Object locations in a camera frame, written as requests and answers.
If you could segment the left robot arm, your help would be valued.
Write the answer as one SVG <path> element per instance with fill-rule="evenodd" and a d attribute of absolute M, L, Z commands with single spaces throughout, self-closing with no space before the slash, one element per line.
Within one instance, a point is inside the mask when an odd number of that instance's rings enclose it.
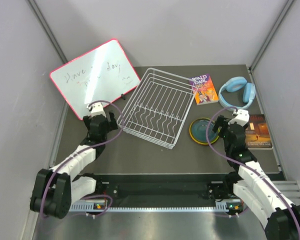
<path fill-rule="evenodd" d="M 84 116 L 85 138 L 64 161 L 50 169 L 41 169 L 35 178 L 29 208 L 45 216 L 63 219 L 71 205 L 90 195 L 99 198 L 104 191 L 91 174 L 80 172 L 101 156 L 109 142 L 108 133 L 117 130 L 114 113 Z"/>

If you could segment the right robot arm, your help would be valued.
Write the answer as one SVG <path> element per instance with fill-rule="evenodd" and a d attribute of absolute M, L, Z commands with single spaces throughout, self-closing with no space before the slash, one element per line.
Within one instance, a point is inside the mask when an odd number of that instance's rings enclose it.
<path fill-rule="evenodd" d="M 239 197 L 258 218 L 268 240 L 300 240 L 300 204 L 289 200 L 270 180 L 246 145 L 249 114 L 230 119 L 219 115 L 213 132 L 224 144 L 224 154 L 234 169 L 227 176 L 223 192 Z"/>

